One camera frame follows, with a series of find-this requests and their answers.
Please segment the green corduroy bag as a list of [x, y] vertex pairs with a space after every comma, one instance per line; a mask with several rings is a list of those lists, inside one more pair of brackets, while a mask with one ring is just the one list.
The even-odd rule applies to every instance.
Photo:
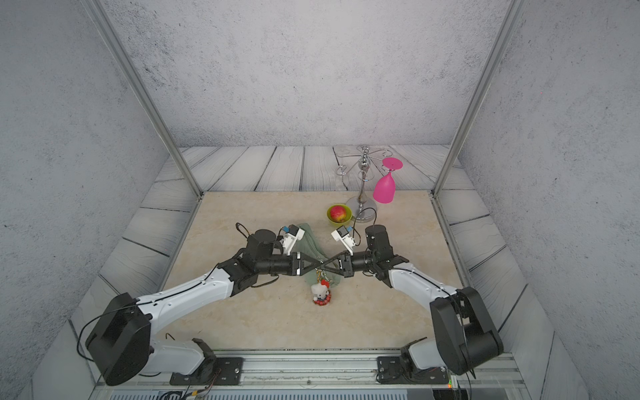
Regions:
[[[328, 255], [322, 249], [320, 242], [314, 236], [310, 225], [308, 223], [297, 223], [297, 226], [304, 231], [304, 235], [302, 239], [295, 243], [293, 251], [303, 253], [316, 260], [324, 261], [328, 259]], [[323, 279], [329, 282], [331, 288], [335, 288], [342, 281], [342, 277], [340, 275], [322, 270], [313, 270], [304, 275], [304, 280], [309, 286], [314, 285]]]

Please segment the white red doll keychain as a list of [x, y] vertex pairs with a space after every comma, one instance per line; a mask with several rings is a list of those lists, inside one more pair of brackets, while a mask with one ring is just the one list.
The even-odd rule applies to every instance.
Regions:
[[331, 280], [322, 270], [316, 271], [317, 282], [311, 286], [313, 302], [318, 306], [328, 305], [331, 301]]

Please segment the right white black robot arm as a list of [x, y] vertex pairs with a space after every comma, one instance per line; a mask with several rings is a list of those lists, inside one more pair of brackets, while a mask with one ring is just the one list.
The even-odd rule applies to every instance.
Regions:
[[465, 375], [504, 353], [498, 329], [476, 289], [448, 286], [420, 271], [393, 251], [383, 225], [368, 226], [365, 234], [367, 247], [357, 252], [351, 228], [334, 230], [333, 240], [345, 251], [321, 263], [320, 268], [345, 278], [356, 272], [371, 273], [430, 311], [434, 339], [420, 339], [403, 348], [405, 373], [446, 368], [455, 375]]

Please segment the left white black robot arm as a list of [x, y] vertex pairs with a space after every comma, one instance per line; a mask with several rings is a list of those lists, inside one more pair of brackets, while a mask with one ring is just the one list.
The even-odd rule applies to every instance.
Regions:
[[93, 320], [85, 347], [108, 386], [158, 373], [171, 374], [173, 385], [209, 384], [217, 373], [217, 357], [205, 341], [159, 340], [157, 333], [251, 288], [261, 274], [303, 276], [321, 265], [319, 259], [289, 250], [274, 232], [260, 229], [235, 255], [201, 277], [139, 298], [129, 293], [113, 298]]

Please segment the green bowl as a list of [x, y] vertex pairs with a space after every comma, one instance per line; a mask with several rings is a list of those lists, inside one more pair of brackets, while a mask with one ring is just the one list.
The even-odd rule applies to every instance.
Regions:
[[328, 221], [338, 227], [348, 224], [353, 217], [352, 210], [346, 204], [335, 204], [328, 208], [326, 211]]

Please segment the red apple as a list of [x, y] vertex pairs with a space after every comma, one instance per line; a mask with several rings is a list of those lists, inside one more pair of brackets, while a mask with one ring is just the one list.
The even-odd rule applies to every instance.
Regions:
[[335, 205], [328, 210], [328, 216], [334, 223], [344, 223], [350, 220], [350, 211], [343, 205]]

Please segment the silver glass rack stand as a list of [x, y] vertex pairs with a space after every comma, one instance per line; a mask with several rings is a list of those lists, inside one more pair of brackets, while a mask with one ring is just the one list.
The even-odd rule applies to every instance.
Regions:
[[368, 145], [339, 145], [333, 148], [338, 160], [336, 174], [341, 178], [343, 186], [357, 194], [350, 198], [346, 205], [352, 210], [353, 219], [359, 223], [373, 220], [377, 209], [376, 202], [368, 196], [376, 182], [381, 178], [378, 166], [384, 158], [393, 155], [389, 147], [373, 147]]

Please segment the pink wine glass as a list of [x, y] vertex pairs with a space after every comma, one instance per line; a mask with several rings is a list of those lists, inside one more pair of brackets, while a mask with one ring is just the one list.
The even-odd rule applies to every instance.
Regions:
[[403, 162], [398, 158], [385, 158], [382, 161], [387, 173], [377, 182], [373, 191], [373, 199], [382, 204], [391, 203], [396, 193], [396, 183], [393, 172], [403, 168]]

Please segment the aluminium front rail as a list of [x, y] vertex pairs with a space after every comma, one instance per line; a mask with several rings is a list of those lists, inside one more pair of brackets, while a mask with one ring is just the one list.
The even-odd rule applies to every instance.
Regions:
[[396, 349], [220, 351], [210, 384], [172, 387], [145, 373], [116, 387], [99, 382], [93, 399], [528, 399], [512, 355], [461, 376], [444, 367], [411, 378]]

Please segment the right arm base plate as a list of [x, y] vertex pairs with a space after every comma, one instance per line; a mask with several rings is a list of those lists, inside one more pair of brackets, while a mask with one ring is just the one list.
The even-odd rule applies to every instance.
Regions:
[[398, 356], [378, 357], [376, 382], [380, 384], [449, 384], [450, 376], [436, 341], [417, 339]]

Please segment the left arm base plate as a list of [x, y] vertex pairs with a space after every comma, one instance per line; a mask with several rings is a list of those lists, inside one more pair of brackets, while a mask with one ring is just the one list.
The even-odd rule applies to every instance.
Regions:
[[237, 386], [243, 370], [244, 359], [240, 357], [220, 358], [200, 338], [192, 342], [203, 352], [204, 359], [190, 375], [173, 373], [169, 384], [172, 386]]

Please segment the right aluminium frame post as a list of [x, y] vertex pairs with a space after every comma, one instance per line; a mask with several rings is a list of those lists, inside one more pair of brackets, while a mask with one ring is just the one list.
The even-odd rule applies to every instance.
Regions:
[[527, 1], [525, 0], [513, 0], [508, 6], [507, 13], [503, 19], [500, 29], [498, 30], [498, 35], [496, 36], [493, 46], [488, 54], [483, 66], [483, 71], [478, 79], [475, 90], [473, 90], [473, 94], [465, 110], [462, 121], [453, 137], [447, 157], [445, 158], [443, 167], [436, 180], [432, 191], [434, 198], [437, 198], [441, 191], [444, 190], [445, 183], [453, 170], [455, 160], [460, 155], [463, 145], [471, 132], [475, 118], [477, 117], [483, 100], [491, 87], [493, 77], [498, 71], [498, 67], [503, 60], [509, 41], [518, 26], [518, 21], [523, 15], [523, 10], [525, 9], [526, 4]]

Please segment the aluminium frame post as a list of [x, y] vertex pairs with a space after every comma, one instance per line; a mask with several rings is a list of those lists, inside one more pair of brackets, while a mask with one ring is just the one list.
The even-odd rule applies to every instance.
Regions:
[[196, 199], [201, 200], [203, 198], [204, 191], [196, 181], [191, 168], [188, 166], [184, 156], [178, 149], [168, 126], [163, 120], [158, 108], [146, 89], [143, 80], [133, 65], [130, 56], [110, 22], [103, 5], [101, 5], [101, 2], [98, 0], [83, 0], [82, 4], [107, 46], [108, 51], [110, 51], [117, 65], [123, 72], [130, 88], [133, 90], [134, 96], [138, 100], [143, 111], [145, 111], [149, 121], [155, 129], [155, 132], [163, 142], [166, 150], [168, 150], [172, 160], [175, 162], [178, 171], [180, 171], [183, 178], [187, 181], [187, 184], [191, 188]]
[[473, 90], [473, 94], [465, 110], [462, 121], [453, 137], [447, 157], [445, 158], [443, 167], [436, 180], [432, 191], [434, 198], [437, 198], [441, 191], [444, 190], [445, 183], [453, 170], [455, 160], [460, 155], [463, 145], [471, 132], [475, 118], [477, 117], [483, 100], [491, 87], [493, 77], [498, 71], [498, 67], [503, 60], [509, 41], [518, 26], [518, 21], [523, 15], [523, 10], [525, 9], [526, 4], [527, 1], [525, 0], [513, 0], [508, 6], [507, 13], [503, 19], [500, 29], [498, 30], [498, 35], [496, 36], [493, 46], [488, 54], [483, 66], [483, 71], [478, 79], [475, 90]]

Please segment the left aluminium frame post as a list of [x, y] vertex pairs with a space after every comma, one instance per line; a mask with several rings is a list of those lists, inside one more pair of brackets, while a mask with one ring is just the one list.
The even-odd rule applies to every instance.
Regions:
[[191, 188], [196, 199], [201, 200], [203, 198], [204, 191], [196, 181], [191, 168], [188, 166], [184, 156], [178, 149], [168, 126], [163, 120], [158, 108], [146, 89], [143, 80], [133, 65], [130, 56], [110, 22], [103, 5], [101, 5], [101, 2], [98, 0], [83, 0], [82, 4], [107, 46], [108, 51], [110, 51], [117, 65], [123, 72], [130, 88], [133, 90], [134, 96], [138, 100], [143, 111], [145, 111], [149, 121], [155, 129], [155, 132], [163, 142], [166, 150], [168, 150], [172, 160], [175, 162], [178, 171], [180, 171], [183, 178], [187, 181], [187, 184]]

